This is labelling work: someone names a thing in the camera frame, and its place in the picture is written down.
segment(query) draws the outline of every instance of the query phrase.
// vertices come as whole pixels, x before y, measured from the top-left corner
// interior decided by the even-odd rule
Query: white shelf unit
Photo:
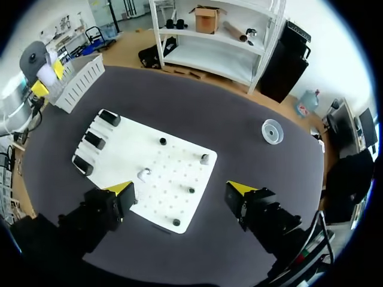
[[[150,0],[161,65],[172,63],[217,74],[248,86],[248,94],[253,93],[281,33],[286,0],[174,0],[172,19],[188,24],[181,30],[159,27],[156,7],[162,1]],[[198,5],[227,11],[220,15],[215,34],[196,32],[195,15],[189,12]],[[254,45],[232,37],[223,27],[224,21],[244,32],[256,29],[257,36],[249,38]],[[164,57],[161,40],[165,43],[170,36],[177,38],[178,47]]]

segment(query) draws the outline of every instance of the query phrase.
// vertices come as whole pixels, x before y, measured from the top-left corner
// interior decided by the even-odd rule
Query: white basket
[[[62,80],[49,88],[49,102],[70,114],[85,92],[104,72],[102,54],[71,60],[65,64]]]

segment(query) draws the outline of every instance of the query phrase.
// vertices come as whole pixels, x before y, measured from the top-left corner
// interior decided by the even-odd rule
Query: computer monitor
[[[370,109],[366,109],[360,116],[359,120],[364,134],[366,148],[376,144],[378,137],[376,136],[375,125],[372,119]]]

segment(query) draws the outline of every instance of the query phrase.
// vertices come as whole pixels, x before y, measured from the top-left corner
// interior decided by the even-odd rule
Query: white pegboard
[[[138,204],[131,211],[184,233],[208,184],[217,153],[124,117],[113,127],[96,116],[87,131],[106,141],[100,151],[83,138],[75,152],[93,166],[88,178],[99,188],[133,181]],[[167,144],[161,145],[160,138]],[[208,165],[200,163],[203,154],[209,155]],[[145,168],[152,174],[143,183],[137,174]],[[181,224],[174,226],[174,219]]]

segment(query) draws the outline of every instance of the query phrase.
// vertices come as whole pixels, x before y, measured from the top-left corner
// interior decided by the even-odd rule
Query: cardboard box
[[[191,10],[196,15],[196,31],[205,34],[214,34],[218,29],[220,13],[227,14],[225,10],[217,7],[198,5]]]

